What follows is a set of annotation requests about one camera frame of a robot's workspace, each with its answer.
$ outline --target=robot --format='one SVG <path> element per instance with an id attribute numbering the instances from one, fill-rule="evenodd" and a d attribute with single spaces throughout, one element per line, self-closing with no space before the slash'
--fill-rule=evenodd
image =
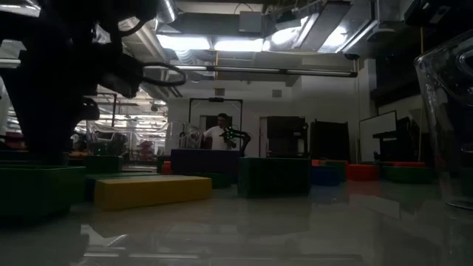
<path id="1" fill-rule="evenodd" d="M 21 64 L 0 69 L 30 152 L 46 163 L 59 160 L 67 150 L 81 120 L 97 120 L 97 104 L 85 96 L 96 95 L 98 84 L 133 98 L 141 82 L 179 86 L 186 74 L 162 63 L 143 64 L 123 53 L 122 37 L 137 32 L 167 8 L 152 0 L 39 0 L 38 18 L 0 11 L 0 43 L 22 41 Z M 120 31 L 118 23 L 135 17 L 140 22 Z M 99 43 L 100 25 L 110 42 Z M 182 75 L 179 81 L 156 81 L 143 76 L 143 68 L 159 66 Z"/>

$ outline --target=floor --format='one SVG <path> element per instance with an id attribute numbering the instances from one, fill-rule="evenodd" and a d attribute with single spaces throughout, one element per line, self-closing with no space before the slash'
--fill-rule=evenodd
<path id="1" fill-rule="evenodd" d="M 438 185 L 345 183 L 309 197 L 210 200 L 102 212 L 74 207 L 0 228 L 0 265 L 473 265 L 473 214 Z"/>

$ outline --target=blue block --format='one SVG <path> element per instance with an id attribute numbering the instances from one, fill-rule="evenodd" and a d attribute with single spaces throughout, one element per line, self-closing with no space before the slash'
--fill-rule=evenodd
<path id="1" fill-rule="evenodd" d="M 343 181 L 339 171 L 331 166 L 314 166 L 310 171 L 310 181 L 313 185 L 340 185 Z"/>

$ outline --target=black machine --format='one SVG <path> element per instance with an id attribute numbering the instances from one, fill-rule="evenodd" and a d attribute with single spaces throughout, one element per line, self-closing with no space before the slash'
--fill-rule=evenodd
<path id="1" fill-rule="evenodd" d="M 268 157 L 305 158 L 307 152 L 305 117 L 268 117 Z M 304 151 L 299 150 L 299 141 Z"/>
<path id="2" fill-rule="evenodd" d="M 350 162 L 348 123 L 315 120 L 310 124 L 310 158 Z"/>
<path id="3" fill-rule="evenodd" d="M 225 142 L 233 138 L 242 139 L 243 145 L 239 147 L 239 151 L 242 157 L 245 156 L 246 146 L 250 143 L 251 140 L 251 137 L 247 132 L 236 130 L 229 126 L 223 129 L 223 133 L 220 135 L 220 137 L 223 137 L 223 140 L 225 140 Z"/>
<path id="4" fill-rule="evenodd" d="M 16 69 L 0 69 L 30 152 L 46 160 L 60 157 L 81 120 L 97 120 L 97 104 L 84 96 L 96 95 L 98 84 L 133 98 L 141 82 L 178 86 L 186 74 L 162 62 L 141 63 L 122 51 L 122 37 L 136 33 L 166 9 L 164 1 L 39 0 L 38 18 L 0 11 L 0 43 L 22 41 Z M 139 23 L 120 31 L 118 23 L 135 17 Z M 98 43 L 100 25 L 110 42 Z M 143 76 L 143 68 L 158 66 L 182 75 L 175 82 Z"/>

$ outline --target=person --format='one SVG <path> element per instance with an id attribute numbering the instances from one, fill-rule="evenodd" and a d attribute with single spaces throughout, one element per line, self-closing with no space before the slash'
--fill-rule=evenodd
<path id="1" fill-rule="evenodd" d="M 221 136 L 223 134 L 223 129 L 228 126 L 228 116 L 227 114 L 221 113 L 217 115 L 217 126 L 213 126 L 204 132 L 204 137 L 210 137 L 212 139 L 212 149 L 213 150 L 231 150 L 231 148 L 237 147 L 236 143 L 227 140 Z"/>

